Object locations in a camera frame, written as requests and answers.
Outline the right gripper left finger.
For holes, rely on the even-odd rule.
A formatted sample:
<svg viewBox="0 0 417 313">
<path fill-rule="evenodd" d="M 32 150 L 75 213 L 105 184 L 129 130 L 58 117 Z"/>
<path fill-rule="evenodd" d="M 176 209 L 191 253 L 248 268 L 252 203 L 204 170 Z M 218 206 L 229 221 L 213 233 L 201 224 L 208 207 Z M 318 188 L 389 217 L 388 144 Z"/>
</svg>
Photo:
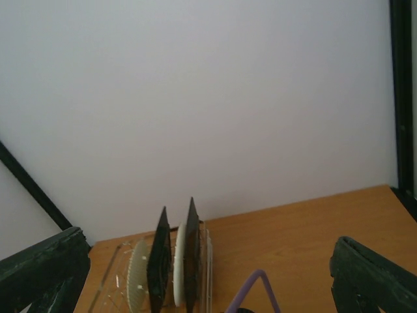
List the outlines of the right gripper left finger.
<svg viewBox="0 0 417 313">
<path fill-rule="evenodd" d="M 73 312 L 90 267 L 79 227 L 1 260 L 1 312 Z"/>
</svg>

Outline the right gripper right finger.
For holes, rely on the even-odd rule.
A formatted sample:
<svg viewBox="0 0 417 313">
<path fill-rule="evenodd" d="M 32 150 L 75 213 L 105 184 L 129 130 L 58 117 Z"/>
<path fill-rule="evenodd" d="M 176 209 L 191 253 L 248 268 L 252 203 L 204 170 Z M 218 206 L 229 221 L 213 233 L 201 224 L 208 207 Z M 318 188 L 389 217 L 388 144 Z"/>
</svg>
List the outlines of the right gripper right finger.
<svg viewBox="0 0 417 313">
<path fill-rule="evenodd" d="M 416 312 L 416 275 L 351 237 L 340 237 L 330 258 L 338 312 Z"/>
</svg>

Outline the wire metal dish rack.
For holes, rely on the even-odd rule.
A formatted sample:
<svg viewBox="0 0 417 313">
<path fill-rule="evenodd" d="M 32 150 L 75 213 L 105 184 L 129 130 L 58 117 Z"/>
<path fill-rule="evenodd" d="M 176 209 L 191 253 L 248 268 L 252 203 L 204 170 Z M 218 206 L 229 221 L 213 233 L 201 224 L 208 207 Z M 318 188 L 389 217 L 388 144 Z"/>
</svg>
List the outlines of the wire metal dish rack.
<svg viewBox="0 0 417 313">
<path fill-rule="evenodd" d="M 200 261 L 197 299 L 194 312 L 212 311 L 212 243 L 209 230 L 204 222 L 199 224 Z M 128 295 L 132 291 L 130 277 L 130 259 L 137 244 L 147 250 L 141 251 L 141 256 L 150 254 L 154 235 L 147 233 L 137 235 L 133 239 L 124 241 L 116 246 L 107 265 L 104 276 L 98 285 L 97 292 L 88 309 L 89 312 L 150 312 L 151 302 L 146 280 L 139 285 L 143 292 L 143 301 L 138 307 Z"/>
</svg>

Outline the round woven bamboo plate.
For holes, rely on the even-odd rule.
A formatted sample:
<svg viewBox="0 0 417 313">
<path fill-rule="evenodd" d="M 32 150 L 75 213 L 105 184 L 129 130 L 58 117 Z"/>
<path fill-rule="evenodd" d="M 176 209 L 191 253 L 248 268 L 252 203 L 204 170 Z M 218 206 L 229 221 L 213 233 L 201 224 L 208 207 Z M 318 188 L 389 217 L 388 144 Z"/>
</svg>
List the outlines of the round woven bamboo plate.
<svg viewBox="0 0 417 313">
<path fill-rule="evenodd" d="M 140 240 L 134 247 L 128 264 L 126 294 L 130 312 L 140 312 L 147 296 L 148 246 Z"/>
</svg>

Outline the square dark rimmed plate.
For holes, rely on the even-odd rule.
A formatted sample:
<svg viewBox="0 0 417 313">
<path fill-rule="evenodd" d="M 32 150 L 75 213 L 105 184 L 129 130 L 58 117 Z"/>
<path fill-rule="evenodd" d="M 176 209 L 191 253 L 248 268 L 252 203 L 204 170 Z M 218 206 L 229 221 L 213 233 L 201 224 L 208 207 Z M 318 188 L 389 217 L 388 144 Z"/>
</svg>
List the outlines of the square dark rimmed plate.
<svg viewBox="0 0 417 313">
<path fill-rule="evenodd" d="M 147 283 L 151 312 L 160 312 L 165 301 L 172 260 L 170 231 L 166 207 L 164 207 L 154 234 L 147 264 Z"/>
</svg>

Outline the round striped white plate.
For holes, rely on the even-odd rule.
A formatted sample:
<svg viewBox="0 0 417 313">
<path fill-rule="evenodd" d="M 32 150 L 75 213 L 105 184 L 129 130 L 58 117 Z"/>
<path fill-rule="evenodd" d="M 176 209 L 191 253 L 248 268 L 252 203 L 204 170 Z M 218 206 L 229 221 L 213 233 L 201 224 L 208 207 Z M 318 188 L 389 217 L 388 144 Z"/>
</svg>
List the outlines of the round striped white plate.
<svg viewBox="0 0 417 313">
<path fill-rule="evenodd" d="M 175 255 L 173 264 L 173 298 L 175 306 L 179 307 L 185 302 L 184 291 L 184 251 L 185 251 L 186 225 L 180 224 L 175 242 Z"/>
</svg>

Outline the square floral plate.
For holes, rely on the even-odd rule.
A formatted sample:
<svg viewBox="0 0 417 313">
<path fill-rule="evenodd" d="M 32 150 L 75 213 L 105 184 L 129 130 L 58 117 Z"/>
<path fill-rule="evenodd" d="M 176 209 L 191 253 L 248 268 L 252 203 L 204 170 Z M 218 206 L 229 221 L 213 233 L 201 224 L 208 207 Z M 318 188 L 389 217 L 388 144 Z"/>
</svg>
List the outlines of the square floral plate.
<svg viewBox="0 0 417 313">
<path fill-rule="evenodd" d="M 190 199 L 190 206 L 186 221 L 186 236 L 184 247 L 184 294 L 186 311 L 193 312 L 198 292 L 200 259 L 199 216 L 194 198 Z"/>
</svg>

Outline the left black frame post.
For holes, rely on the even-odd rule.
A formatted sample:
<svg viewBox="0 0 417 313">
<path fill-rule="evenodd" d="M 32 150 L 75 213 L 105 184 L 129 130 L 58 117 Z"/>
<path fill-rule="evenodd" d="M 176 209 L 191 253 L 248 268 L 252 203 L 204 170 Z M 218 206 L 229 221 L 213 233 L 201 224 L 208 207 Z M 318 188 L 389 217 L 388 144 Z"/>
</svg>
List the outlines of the left black frame post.
<svg viewBox="0 0 417 313">
<path fill-rule="evenodd" d="M 11 255 L 72 226 L 2 143 L 1 255 Z"/>
</svg>

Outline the black frame post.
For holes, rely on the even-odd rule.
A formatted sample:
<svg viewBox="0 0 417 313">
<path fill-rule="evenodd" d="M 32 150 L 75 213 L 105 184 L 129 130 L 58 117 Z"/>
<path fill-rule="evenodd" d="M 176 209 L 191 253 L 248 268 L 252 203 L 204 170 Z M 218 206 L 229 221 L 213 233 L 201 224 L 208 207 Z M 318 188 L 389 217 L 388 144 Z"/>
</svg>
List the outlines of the black frame post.
<svg viewBox="0 0 417 313">
<path fill-rule="evenodd" d="M 11 255 L 72 226 L 2 143 L 1 255 Z"/>
<path fill-rule="evenodd" d="M 399 191 L 414 197 L 412 2 L 389 1 Z"/>
</svg>

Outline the right black frame post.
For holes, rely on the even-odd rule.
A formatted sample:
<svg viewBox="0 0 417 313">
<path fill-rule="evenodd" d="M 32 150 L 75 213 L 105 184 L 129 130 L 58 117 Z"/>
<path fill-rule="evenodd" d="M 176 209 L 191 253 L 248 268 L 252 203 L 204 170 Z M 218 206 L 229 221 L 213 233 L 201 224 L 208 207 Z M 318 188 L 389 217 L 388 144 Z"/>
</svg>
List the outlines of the right black frame post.
<svg viewBox="0 0 417 313">
<path fill-rule="evenodd" d="M 414 197 L 412 2 L 389 1 L 399 191 Z"/>
</svg>

